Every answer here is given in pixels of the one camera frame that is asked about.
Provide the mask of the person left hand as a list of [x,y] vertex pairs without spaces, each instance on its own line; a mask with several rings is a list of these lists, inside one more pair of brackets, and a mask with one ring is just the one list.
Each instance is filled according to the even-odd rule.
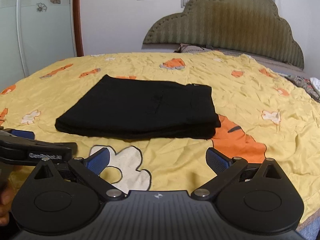
[[18,188],[9,176],[6,184],[1,188],[1,206],[0,206],[0,224],[6,226],[9,222],[9,212],[11,210],[12,201],[18,192]]

